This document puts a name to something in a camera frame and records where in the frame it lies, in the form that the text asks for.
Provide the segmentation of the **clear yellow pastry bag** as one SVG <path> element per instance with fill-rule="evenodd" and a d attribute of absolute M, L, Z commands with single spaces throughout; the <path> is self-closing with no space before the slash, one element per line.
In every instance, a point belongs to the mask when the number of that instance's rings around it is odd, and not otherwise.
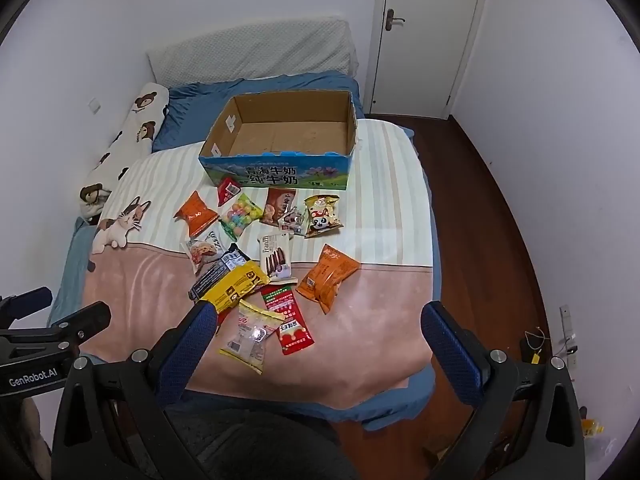
<path fill-rule="evenodd" d="M 284 323 L 285 315 L 258 308 L 245 300 L 238 307 L 238 331 L 218 353 L 254 370 L 264 369 L 266 341 Z"/>

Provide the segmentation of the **yellow snack packet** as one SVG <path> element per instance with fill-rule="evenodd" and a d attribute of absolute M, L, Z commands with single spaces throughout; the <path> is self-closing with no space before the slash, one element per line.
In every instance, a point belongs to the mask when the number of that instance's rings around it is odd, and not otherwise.
<path fill-rule="evenodd" d="M 268 285 L 270 277 L 255 261 L 237 266 L 213 285 L 202 297 L 217 313 L 234 308 L 241 299 L 259 287 Z"/>

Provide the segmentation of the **black snack packet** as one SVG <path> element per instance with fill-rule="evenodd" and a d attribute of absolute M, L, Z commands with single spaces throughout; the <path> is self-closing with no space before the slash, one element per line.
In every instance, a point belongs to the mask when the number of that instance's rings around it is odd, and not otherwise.
<path fill-rule="evenodd" d="M 212 265 L 195 281 L 188 291 L 189 298 L 197 302 L 214 285 L 238 266 L 250 261 L 250 257 L 232 244 Z"/>

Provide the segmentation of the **red spicy strip packet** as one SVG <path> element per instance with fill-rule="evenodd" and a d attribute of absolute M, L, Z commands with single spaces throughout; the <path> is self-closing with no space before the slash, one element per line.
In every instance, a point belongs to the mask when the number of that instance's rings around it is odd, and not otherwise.
<path fill-rule="evenodd" d="M 311 347 L 314 344 L 314 337 L 311 336 L 292 288 L 269 285 L 263 287 L 260 293 L 269 311 L 284 316 L 284 321 L 278 328 L 282 354 L 290 356 Z"/>

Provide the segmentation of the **orange snack bag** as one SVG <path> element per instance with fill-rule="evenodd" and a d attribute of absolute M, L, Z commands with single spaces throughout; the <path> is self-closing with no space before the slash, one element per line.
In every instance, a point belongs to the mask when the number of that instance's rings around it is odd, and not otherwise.
<path fill-rule="evenodd" d="M 174 218 L 186 222 L 188 237 L 194 238 L 216 222 L 219 214 L 206 205 L 198 191 L 194 191 L 176 211 Z"/>

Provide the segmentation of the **white chocolate stick packet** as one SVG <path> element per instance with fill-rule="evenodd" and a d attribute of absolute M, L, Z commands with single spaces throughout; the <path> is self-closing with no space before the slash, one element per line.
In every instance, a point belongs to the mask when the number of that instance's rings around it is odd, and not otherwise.
<path fill-rule="evenodd" d="M 264 235 L 259 239 L 259 263 L 271 281 L 292 278 L 291 239 L 287 232 Z"/>

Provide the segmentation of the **colourful candy ball bag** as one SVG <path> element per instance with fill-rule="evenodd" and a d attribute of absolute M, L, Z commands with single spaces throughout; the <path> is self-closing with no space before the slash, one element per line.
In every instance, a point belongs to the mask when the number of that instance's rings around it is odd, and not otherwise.
<path fill-rule="evenodd" d="M 220 223 L 224 232 L 237 242 L 243 232 L 264 212 L 245 193 L 235 197 L 229 208 L 221 215 Z"/>

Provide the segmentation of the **orange bread bag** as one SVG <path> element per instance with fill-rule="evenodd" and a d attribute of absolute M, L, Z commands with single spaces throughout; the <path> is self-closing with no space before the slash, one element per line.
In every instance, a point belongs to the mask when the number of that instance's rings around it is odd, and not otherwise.
<path fill-rule="evenodd" d="M 316 302 L 324 314 L 333 307 L 341 284 L 360 269 L 360 263 L 325 244 L 318 262 L 300 280 L 296 290 L 304 298 Z"/>

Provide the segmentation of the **small red snack packet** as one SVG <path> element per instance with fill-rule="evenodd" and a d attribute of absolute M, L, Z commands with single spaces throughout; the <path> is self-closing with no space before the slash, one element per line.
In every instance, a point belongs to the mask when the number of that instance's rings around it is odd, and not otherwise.
<path fill-rule="evenodd" d="M 242 191 L 241 185 L 235 178 L 223 177 L 217 185 L 218 206 L 222 207 L 233 197 L 239 195 Z"/>

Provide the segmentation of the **small white cartoon packet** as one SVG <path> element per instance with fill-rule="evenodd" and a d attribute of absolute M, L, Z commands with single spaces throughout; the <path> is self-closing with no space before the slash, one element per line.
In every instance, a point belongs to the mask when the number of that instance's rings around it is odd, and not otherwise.
<path fill-rule="evenodd" d="M 289 236 L 304 236 L 306 233 L 305 214 L 297 206 L 292 206 L 279 219 L 278 226 L 281 231 L 287 232 Z"/>

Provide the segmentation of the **brown meat snack packet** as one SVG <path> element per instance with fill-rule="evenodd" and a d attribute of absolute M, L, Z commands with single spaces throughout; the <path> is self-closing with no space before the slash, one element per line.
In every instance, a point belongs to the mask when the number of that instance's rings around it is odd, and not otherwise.
<path fill-rule="evenodd" d="M 280 219 L 295 202 L 295 188 L 270 188 L 260 222 L 267 226 L 278 226 Z"/>

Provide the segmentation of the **yellow panda snack bag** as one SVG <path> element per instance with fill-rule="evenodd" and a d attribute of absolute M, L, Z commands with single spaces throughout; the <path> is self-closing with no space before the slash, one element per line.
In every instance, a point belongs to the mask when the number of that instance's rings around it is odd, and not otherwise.
<path fill-rule="evenodd" d="M 306 208 L 305 237 L 311 238 L 341 229 L 344 224 L 337 214 L 338 195 L 311 195 L 304 200 Z"/>

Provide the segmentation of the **white nut snack bag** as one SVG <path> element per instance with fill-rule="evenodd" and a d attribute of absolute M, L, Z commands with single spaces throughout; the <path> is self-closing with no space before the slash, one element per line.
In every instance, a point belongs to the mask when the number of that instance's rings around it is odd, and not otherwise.
<path fill-rule="evenodd" d="M 190 237 L 181 243 L 181 247 L 189 257 L 194 275 L 198 275 L 207 263 L 219 259 L 226 250 L 215 230 Z"/>

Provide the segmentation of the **striped cat blanket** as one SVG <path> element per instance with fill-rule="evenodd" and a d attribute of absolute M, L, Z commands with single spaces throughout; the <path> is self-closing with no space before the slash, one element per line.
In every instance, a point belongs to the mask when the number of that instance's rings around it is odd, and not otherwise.
<path fill-rule="evenodd" d="M 122 249 L 106 248 L 92 259 L 85 302 L 111 309 L 106 330 L 82 347 L 106 362 L 151 348 L 191 309 L 195 276 L 181 244 L 186 225 L 176 211 L 193 193 L 209 205 L 216 188 L 206 176 L 198 144 L 138 160 L 104 208 L 113 218 L 131 202 L 145 206 L 139 229 Z M 310 347 L 284 354 L 276 337 L 266 343 L 261 372 L 222 353 L 235 335 L 229 315 L 196 368 L 190 388 L 237 398 L 319 403 L 351 408 L 378 393 L 404 388 L 431 361 L 420 331 L 420 312 L 433 291 L 431 204 L 416 151 L 401 128 L 363 119 L 348 187 L 341 192 L 334 234 L 292 241 L 293 270 L 304 276 L 331 246 L 359 264 L 323 311 L 299 298 L 311 333 Z"/>

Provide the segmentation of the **bear print long pillow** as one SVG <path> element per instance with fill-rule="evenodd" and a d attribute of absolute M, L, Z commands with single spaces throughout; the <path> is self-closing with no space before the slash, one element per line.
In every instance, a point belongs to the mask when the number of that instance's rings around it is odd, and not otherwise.
<path fill-rule="evenodd" d="M 152 152 L 168 112 L 169 90 L 149 82 L 132 102 L 115 139 L 86 177 L 79 191 L 80 215 L 87 221 L 98 218 L 111 192 L 126 171 Z"/>

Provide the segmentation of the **cardboard milk box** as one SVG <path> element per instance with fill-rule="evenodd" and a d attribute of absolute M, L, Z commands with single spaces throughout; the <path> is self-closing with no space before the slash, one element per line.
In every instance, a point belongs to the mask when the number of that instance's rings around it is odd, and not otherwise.
<path fill-rule="evenodd" d="M 344 191 L 357 117 L 347 90 L 247 93 L 231 98 L 198 160 L 213 184 Z"/>

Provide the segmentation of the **grey padded headboard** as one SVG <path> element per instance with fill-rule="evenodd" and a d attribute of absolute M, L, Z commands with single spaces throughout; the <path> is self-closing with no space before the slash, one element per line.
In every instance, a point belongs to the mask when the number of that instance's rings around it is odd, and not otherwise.
<path fill-rule="evenodd" d="M 165 87 L 328 70 L 354 78 L 359 66 L 348 21 L 337 16 L 214 30 L 150 49 L 148 59 L 155 80 Z"/>

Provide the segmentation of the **white door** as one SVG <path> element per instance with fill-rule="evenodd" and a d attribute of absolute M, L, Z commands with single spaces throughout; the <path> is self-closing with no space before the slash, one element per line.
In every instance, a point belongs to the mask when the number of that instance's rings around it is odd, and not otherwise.
<path fill-rule="evenodd" d="M 384 0 L 371 112 L 441 118 L 478 0 Z M 388 8 L 406 20 L 384 30 Z"/>

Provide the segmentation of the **wall power outlet right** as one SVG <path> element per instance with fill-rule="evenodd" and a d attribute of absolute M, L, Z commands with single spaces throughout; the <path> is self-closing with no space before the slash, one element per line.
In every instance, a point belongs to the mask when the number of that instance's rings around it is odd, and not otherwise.
<path fill-rule="evenodd" d="M 577 351 L 578 344 L 576 342 L 576 333 L 574 331 L 570 309 L 566 304 L 559 307 L 562 328 L 562 340 L 560 357 L 564 360 L 569 370 L 577 368 Z"/>

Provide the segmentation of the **wall socket left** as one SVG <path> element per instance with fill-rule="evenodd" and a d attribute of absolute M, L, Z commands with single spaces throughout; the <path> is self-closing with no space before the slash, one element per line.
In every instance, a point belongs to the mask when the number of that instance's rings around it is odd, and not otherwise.
<path fill-rule="evenodd" d="M 88 107 L 92 114 L 96 114 L 101 109 L 101 103 L 96 98 L 93 98 L 88 103 Z"/>

